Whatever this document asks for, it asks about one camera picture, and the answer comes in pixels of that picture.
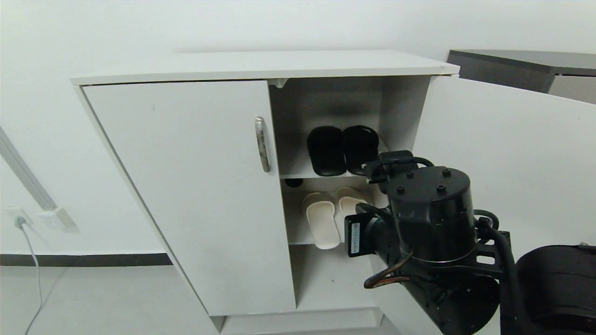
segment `power outlet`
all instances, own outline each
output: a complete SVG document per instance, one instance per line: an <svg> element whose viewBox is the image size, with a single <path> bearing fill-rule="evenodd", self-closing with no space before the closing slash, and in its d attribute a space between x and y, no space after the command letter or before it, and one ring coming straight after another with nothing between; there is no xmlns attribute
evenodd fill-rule
<svg viewBox="0 0 596 335"><path fill-rule="evenodd" d="M33 221L31 221L31 219L29 218L29 215L27 215L27 213L25 212L24 209L20 208L20 207L6 207L4 209L4 212L7 214L8 219L14 223L14 221L20 216L23 219L25 219L26 224L28 225L32 225Z"/></svg>
<svg viewBox="0 0 596 335"><path fill-rule="evenodd" d="M50 229L67 230L76 227L75 222L62 207L58 207L52 211L41 212L38 216Z"/></svg>

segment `label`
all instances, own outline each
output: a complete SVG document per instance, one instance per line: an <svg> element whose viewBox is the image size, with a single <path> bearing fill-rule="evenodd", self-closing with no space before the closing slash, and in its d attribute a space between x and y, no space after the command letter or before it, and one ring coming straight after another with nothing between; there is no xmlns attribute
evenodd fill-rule
<svg viewBox="0 0 596 335"><path fill-rule="evenodd" d="M350 242L350 253L360 252L360 222L352 224L352 240Z"/></svg>

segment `wall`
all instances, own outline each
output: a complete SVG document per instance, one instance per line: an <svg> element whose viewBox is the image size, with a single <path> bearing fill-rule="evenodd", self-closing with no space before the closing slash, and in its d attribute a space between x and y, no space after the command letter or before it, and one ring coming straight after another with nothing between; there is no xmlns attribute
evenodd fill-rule
<svg viewBox="0 0 596 335"><path fill-rule="evenodd" d="M69 76L170 52L450 48L596 53L592 1L3 0L1 123L80 233L35 225L40 254L161 252L69 85ZM1 206L39 208L1 162ZM2 217L2 253L28 253Z"/></svg>

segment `white cabinet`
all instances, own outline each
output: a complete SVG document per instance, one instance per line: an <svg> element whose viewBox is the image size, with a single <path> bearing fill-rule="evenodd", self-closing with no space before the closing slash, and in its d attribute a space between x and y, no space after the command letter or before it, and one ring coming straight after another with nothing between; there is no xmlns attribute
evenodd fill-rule
<svg viewBox="0 0 596 335"><path fill-rule="evenodd" d="M351 186L377 206L386 199L363 177L315 174L310 130L366 125L380 150L413 149L468 173L475 207L502 218L517 256L587 236L578 222L596 198L596 106L449 76L457 72L397 51L230 52L72 82L211 333L374 328L385 315L404 334L430 334L438 330L402 287L362 287L379 260L314 246L301 210L309 192ZM289 186L295 178L302 184ZM343 238L339 210L335 219Z"/></svg>

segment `black baseboard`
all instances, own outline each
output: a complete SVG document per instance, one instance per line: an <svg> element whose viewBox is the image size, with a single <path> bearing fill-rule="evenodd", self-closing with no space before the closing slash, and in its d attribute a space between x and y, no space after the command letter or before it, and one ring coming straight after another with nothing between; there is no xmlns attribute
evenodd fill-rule
<svg viewBox="0 0 596 335"><path fill-rule="evenodd" d="M38 255L39 266L97 267L97 266L151 266L171 265L165 253L139 253L122 255ZM0 255L1 266L35 266L31 255Z"/></svg>

